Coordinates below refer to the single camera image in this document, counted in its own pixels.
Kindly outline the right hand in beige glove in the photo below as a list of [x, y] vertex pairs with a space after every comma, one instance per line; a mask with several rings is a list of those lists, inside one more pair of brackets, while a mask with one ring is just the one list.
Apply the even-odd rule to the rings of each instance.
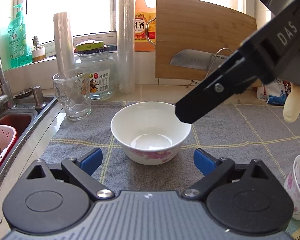
[[300, 86], [290, 83], [291, 91], [285, 101], [283, 117], [286, 122], [295, 122], [300, 114]]

